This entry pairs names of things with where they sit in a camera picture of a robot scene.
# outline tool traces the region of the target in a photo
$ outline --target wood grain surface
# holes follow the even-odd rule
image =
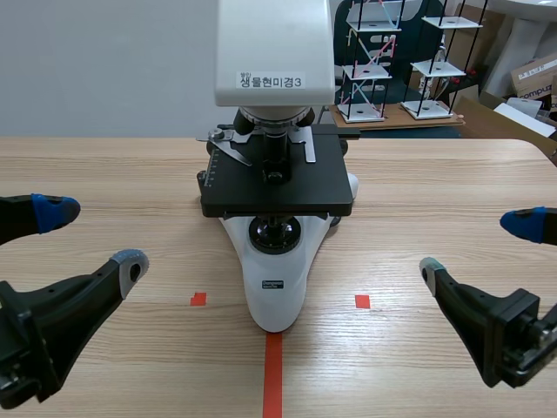
[[[1,138],[0,194],[79,200],[63,230],[0,248],[19,291],[90,273],[144,249],[151,269],[84,350],[64,389],[2,417],[261,417],[265,333],[245,303],[224,229],[205,219],[192,139]],[[313,265],[305,306],[284,334],[284,417],[555,417],[557,364],[522,389],[484,386],[420,278],[433,256],[499,296],[519,287],[557,302],[557,248],[508,235],[500,216],[557,206],[557,170],[517,140],[361,140],[360,180]],[[206,307],[189,307],[207,292]],[[356,309],[369,294],[372,309]]]

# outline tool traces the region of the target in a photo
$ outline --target microscope stage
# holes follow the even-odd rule
[[[291,144],[292,179],[283,185],[264,181],[262,136],[252,136],[247,144],[231,143],[251,167],[215,149],[201,185],[204,216],[349,216],[352,190],[339,137],[314,134],[313,143],[314,164],[305,162],[304,144]]]

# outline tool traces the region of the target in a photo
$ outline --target red tape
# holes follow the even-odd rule
[[[207,303],[207,293],[195,292],[195,295],[190,299],[191,307],[204,307]]]
[[[267,334],[263,418],[282,418],[282,334]]]
[[[371,309],[372,304],[369,300],[369,295],[367,294],[357,294],[356,295],[356,308],[358,309]]]

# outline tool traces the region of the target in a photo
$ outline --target microscope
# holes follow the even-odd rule
[[[216,102],[239,109],[209,132],[201,206],[230,236],[250,313],[271,333],[298,317],[313,259],[358,192],[346,141],[312,130],[312,106],[335,99],[330,14],[326,0],[218,2]]]

